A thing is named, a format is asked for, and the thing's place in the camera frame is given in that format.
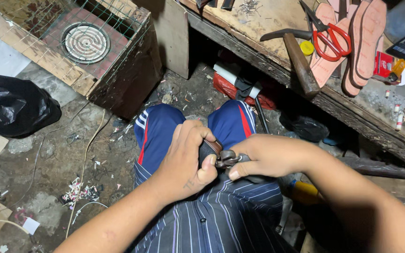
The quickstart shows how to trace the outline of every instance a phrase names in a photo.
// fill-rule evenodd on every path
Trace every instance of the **nail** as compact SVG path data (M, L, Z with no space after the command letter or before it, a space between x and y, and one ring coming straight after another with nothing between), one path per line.
M215 155L211 155L210 156L210 164L215 165L215 160L217 159L217 157Z
M231 178L232 181L237 180L240 177L238 171L232 171L229 173L229 178Z

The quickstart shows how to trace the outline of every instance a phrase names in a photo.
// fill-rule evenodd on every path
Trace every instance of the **red plastic bag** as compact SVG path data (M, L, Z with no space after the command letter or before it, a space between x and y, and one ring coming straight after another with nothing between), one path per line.
M231 99L235 99L237 88L235 88L235 86L228 82L226 79L222 78L217 72L215 72L213 75L213 87L217 89L217 91L223 93L224 95L227 95ZM263 109L276 109L276 104L270 98L267 98L263 94L259 94L258 97ZM245 98L245 103L247 103L248 105L255 105L254 99L250 96Z

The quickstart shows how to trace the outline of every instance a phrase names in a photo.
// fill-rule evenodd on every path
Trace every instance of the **wire mesh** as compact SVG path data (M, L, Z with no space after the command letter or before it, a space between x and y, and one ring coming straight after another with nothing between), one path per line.
M142 26L126 0L0 0L0 14L101 79Z

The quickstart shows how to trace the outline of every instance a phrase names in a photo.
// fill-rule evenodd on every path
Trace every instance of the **forearm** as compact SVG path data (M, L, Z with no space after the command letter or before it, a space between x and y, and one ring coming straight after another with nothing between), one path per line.
M163 208L145 181L72 233L55 252L123 252Z
M321 150L304 172L352 234L375 252L405 252L405 206L400 201Z

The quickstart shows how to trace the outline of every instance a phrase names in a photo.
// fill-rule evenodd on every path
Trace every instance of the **yellow bottle cap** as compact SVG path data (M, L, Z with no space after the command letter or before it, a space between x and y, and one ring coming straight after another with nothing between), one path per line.
M299 44L299 47L301 48L302 53L305 56L312 55L312 53L314 52L314 45L312 45L310 41L301 42L301 44Z

